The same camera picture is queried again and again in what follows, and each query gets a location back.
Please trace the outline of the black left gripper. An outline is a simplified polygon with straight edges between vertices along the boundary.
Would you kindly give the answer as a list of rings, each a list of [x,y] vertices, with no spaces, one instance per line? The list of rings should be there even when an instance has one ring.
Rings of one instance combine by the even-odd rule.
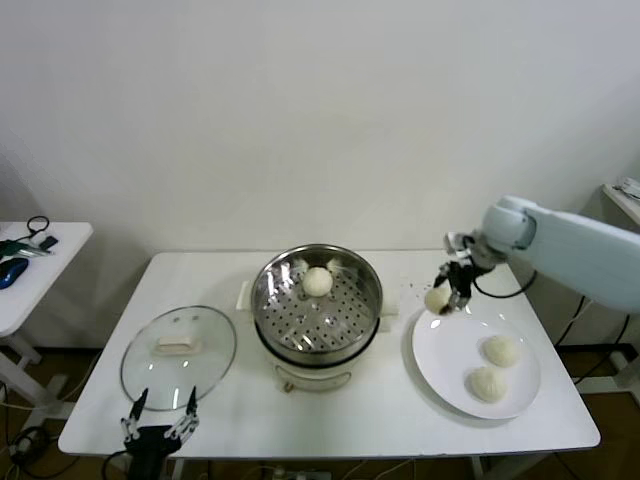
[[[200,423],[197,415],[197,390],[193,387],[185,414],[171,428],[148,426],[138,430],[138,421],[144,410],[148,391],[148,388],[142,391],[134,401],[129,416],[120,420],[125,450],[131,456],[128,480],[159,479],[167,457],[182,447],[181,440],[188,440]]]

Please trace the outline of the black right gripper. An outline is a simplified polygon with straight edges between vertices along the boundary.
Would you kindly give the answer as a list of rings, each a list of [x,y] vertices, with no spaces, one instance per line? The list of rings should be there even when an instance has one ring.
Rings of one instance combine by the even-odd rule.
[[[439,288],[449,281],[452,292],[447,302],[448,311],[461,311],[465,309],[471,298],[473,280],[474,266],[472,264],[451,261],[439,267],[433,287]]]

